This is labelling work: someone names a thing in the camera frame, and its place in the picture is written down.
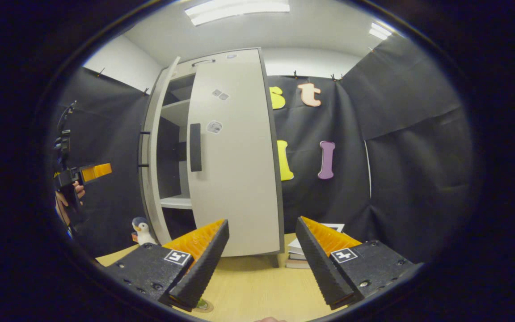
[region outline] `cabinet handle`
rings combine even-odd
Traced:
[[[211,61],[212,63],[216,63],[216,60],[213,59],[213,58],[210,58],[210,59],[204,59],[204,60],[201,60],[201,61],[197,61],[195,63],[192,63],[192,67],[196,67],[197,64],[199,63],[204,63],[204,61]]]
[[[202,171],[202,143],[200,123],[190,124],[190,171]]]
[[[140,136],[143,135],[143,134],[150,134],[150,132],[149,131],[140,131],[139,132],[139,144],[136,146],[136,171],[138,171],[139,168],[148,167],[147,164],[140,163],[140,155],[139,155],[139,151],[140,151]]]

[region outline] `wooden table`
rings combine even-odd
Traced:
[[[295,234],[285,235],[286,252],[277,255],[279,268],[273,268],[267,256],[221,258],[202,295],[213,304],[213,311],[182,312],[215,322],[254,322],[268,316],[304,322],[336,312],[339,309],[332,311],[325,304],[310,269],[286,268],[287,245],[294,239]],[[136,247],[98,257],[97,261],[108,266]]]

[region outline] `ceiling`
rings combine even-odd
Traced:
[[[184,13],[207,0],[169,4],[125,33],[163,67],[245,47],[300,47],[364,57],[381,40],[368,34],[375,19],[338,0],[289,0],[289,13],[228,17],[195,27]]]

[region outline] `cabinet shelf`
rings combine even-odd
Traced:
[[[184,194],[160,199],[160,205],[164,208],[192,209],[190,196]]]
[[[173,122],[177,126],[186,126],[188,124],[189,107],[190,100],[183,100],[162,106],[160,117]]]

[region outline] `black door handle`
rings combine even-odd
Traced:
[[[138,141],[138,144],[136,146],[136,171],[137,172],[138,172],[139,168],[148,167],[147,164],[140,163],[140,155],[139,155],[139,152],[140,152],[140,136],[143,135],[143,134],[150,134],[150,132],[149,131],[140,131],[139,132],[139,141]]]
[[[200,123],[190,124],[190,171],[202,171]]]

